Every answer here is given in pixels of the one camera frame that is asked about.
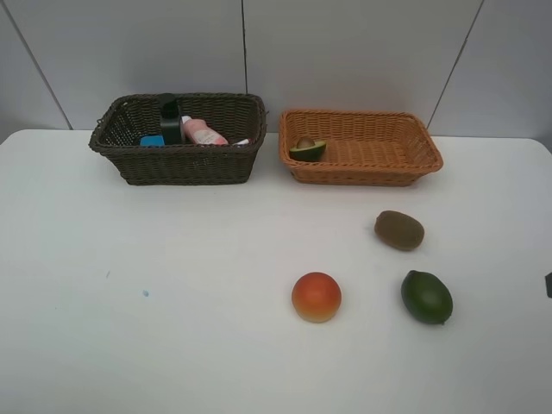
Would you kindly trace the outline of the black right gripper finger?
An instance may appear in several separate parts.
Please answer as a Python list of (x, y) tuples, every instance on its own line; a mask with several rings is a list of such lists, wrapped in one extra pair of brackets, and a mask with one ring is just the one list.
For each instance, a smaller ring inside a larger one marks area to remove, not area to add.
[(547, 274), (544, 277), (546, 294), (548, 298), (552, 298), (552, 273)]

